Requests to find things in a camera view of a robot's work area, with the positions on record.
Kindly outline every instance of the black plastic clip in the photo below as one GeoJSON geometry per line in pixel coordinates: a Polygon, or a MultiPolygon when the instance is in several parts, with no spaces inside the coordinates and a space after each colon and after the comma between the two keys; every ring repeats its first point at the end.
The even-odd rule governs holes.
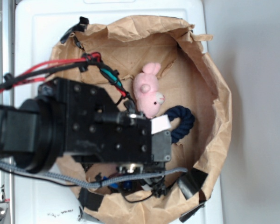
{"type": "Polygon", "coordinates": [[[87,53],[83,53],[82,57],[85,58],[86,62],[85,62],[85,66],[80,66],[79,70],[80,72],[85,72],[88,70],[88,65],[90,64],[90,61],[93,59],[92,55],[87,54],[87,53]]]}
{"type": "MultiPolygon", "coordinates": [[[[12,74],[6,73],[6,74],[4,75],[4,80],[5,80],[5,82],[7,82],[7,81],[9,81],[9,80],[12,80],[12,79],[14,79],[14,77],[13,77],[12,74]]],[[[12,89],[12,87],[13,87],[13,85],[9,85],[9,86],[7,86],[5,89],[6,89],[6,90],[10,90],[10,89],[12,89]]]]}
{"type": "Polygon", "coordinates": [[[87,29],[88,24],[89,24],[89,19],[81,16],[80,22],[77,25],[68,29],[68,31],[66,31],[66,33],[61,37],[60,42],[62,44],[65,43],[69,38],[70,34],[74,31],[84,32],[87,29]]]}

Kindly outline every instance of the cable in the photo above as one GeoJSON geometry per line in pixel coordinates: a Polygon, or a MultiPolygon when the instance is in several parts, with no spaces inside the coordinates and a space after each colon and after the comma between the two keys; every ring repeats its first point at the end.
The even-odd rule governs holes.
{"type": "Polygon", "coordinates": [[[3,92],[4,90],[9,89],[10,87],[15,87],[22,83],[25,84],[25,83],[36,82],[35,80],[27,80],[28,78],[34,76],[49,73],[49,75],[46,76],[49,77],[53,73],[63,71],[63,70],[73,69],[77,67],[79,67],[82,70],[87,70],[87,67],[89,65],[96,65],[100,69],[102,75],[105,78],[107,78],[112,85],[115,85],[116,89],[121,93],[123,97],[129,96],[128,92],[123,88],[121,81],[118,79],[118,72],[116,70],[112,70],[109,66],[105,65],[101,60],[101,54],[98,52],[94,52],[92,54],[83,54],[82,58],[78,58],[78,59],[58,59],[58,60],[46,61],[37,64],[32,68],[30,68],[29,70],[22,73],[21,75],[15,78],[11,78],[6,82],[0,84],[0,93],[3,92]],[[39,67],[52,63],[57,63],[57,64],[49,66],[46,69],[35,71],[39,67]]]}
{"type": "Polygon", "coordinates": [[[143,201],[148,200],[148,199],[151,198],[152,196],[154,196],[154,193],[151,193],[150,196],[148,196],[148,197],[146,197],[146,198],[144,198],[144,199],[141,199],[141,200],[138,200],[138,201],[130,201],[130,200],[128,200],[128,199],[126,198],[126,196],[124,195],[124,193],[123,193],[122,191],[119,191],[119,192],[121,193],[121,195],[122,195],[122,197],[124,198],[124,200],[125,200],[126,202],[129,202],[129,203],[139,203],[139,202],[143,202],[143,201]]]}
{"type": "Polygon", "coordinates": [[[2,170],[3,172],[6,172],[6,173],[13,174],[15,176],[21,176],[21,177],[26,177],[26,178],[31,178],[31,179],[41,180],[41,181],[47,181],[47,182],[54,183],[54,184],[57,184],[57,185],[62,186],[62,187],[77,187],[76,184],[61,183],[61,182],[53,181],[53,180],[48,179],[48,178],[38,177],[38,176],[35,176],[35,175],[34,176],[24,175],[24,174],[20,174],[20,173],[16,173],[16,172],[13,172],[13,171],[2,169],[1,167],[0,167],[0,170],[2,170]]]}
{"type": "MultiPolygon", "coordinates": [[[[4,170],[14,171],[14,172],[20,173],[20,174],[28,174],[28,172],[25,169],[19,168],[17,166],[14,166],[14,165],[2,162],[2,161],[0,161],[0,168],[4,169],[4,170]]],[[[105,181],[91,182],[91,183],[81,181],[81,180],[78,180],[78,179],[70,177],[70,176],[51,173],[51,172],[45,173],[44,176],[50,177],[50,178],[53,178],[53,179],[68,181],[68,182],[74,183],[76,185],[79,185],[83,188],[96,189],[96,188],[101,188],[101,187],[104,187],[104,186],[111,185],[113,183],[119,183],[119,182],[124,182],[124,181],[132,181],[132,180],[149,179],[149,178],[154,178],[154,177],[159,177],[159,176],[166,176],[166,175],[173,174],[173,173],[176,173],[176,172],[186,173],[187,171],[188,171],[188,169],[179,167],[179,168],[174,168],[174,169],[167,170],[167,171],[162,171],[162,172],[147,173],[147,174],[136,174],[136,175],[126,175],[126,176],[114,177],[112,179],[105,180],[105,181]]]]}

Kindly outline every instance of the blue component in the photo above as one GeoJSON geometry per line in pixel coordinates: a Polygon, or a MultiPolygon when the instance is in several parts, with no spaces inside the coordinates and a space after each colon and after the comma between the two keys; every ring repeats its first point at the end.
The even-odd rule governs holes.
{"type": "Polygon", "coordinates": [[[114,82],[118,81],[117,84],[118,86],[122,86],[121,82],[118,80],[117,77],[115,77],[111,72],[109,72],[106,69],[101,69],[105,74],[107,74],[114,82]]]}
{"type": "Polygon", "coordinates": [[[123,189],[131,190],[133,187],[133,183],[131,181],[124,181],[123,182],[123,189]]]}
{"type": "MultiPolygon", "coordinates": [[[[109,178],[106,177],[106,176],[103,177],[103,181],[108,180],[108,179],[109,179],[109,178]]],[[[118,184],[113,183],[113,184],[110,184],[109,187],[117,189],[117,188],[118,188],[118,184]]]]}

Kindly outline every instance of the brown paper bag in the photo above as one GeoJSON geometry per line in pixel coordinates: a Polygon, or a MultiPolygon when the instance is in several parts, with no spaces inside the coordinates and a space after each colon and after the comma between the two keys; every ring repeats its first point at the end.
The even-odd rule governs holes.
{"type": "MultiPolygon", "coordinates": [[[[211,40],[210,35],[194,35],[194,25],[186,21],[161,16],[129,16],[108,26],[88,25],[84,32],[74,32],[66,43],[58,43],[52,59],[79,58],[84,53],[98,51],[104,63],[120,72],[124,87],[132,93],[133,77],[148,62],[159,62],[160,92],[166,101],[158,115],[168,108],[182,105],[189,108],[196,121],[190,134],[172,145],[172,160],[167,169],[174,167],[196,168],[208,174],[202,188],[186,199],[178,184],[161,198],[152,197],[141,203],[127,203],[121,194],[109,194],[108,190],[97,209],[84,211],[107,224],[169,223],[193,210],[211,196],[221,172],[231,140],[231,92],[208,53],[202,53],[200,41],[211,40]],[[78,40],[83,49],[75,44],[78,40]]],[[[104,87],[116,102],[120,95],[100,75],[95,67],[81,73],[78,69],[59,72],[64,77],[104,87]]],[[[85,181],[93,181],[98,170],[111,174],[114,165],[98,164],[85,173],[81,164],[71,157],[57,161],[62,173],[85,181]]],[[[166,177],[171,184],[179,177],[166,177]]],[[[79,197],[81,188],[73,188],[79,197]]],[[[129,195],[130,200],[147,197],[150,192],[138,191],[129,195]]]]}

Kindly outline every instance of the pink plush toy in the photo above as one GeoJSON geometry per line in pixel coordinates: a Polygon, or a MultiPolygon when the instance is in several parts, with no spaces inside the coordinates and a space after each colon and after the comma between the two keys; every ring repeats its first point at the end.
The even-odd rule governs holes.
{"type": "Polygon", "coordinates": [[[159,63],[148,63],[143,72],[138,74],[133,82],[134,95],[138,111],[143,111],[147,118],[153,118],[165,101],[163,94],[158,92],[159,82],[156,77],[161,69],[159,63]]]}

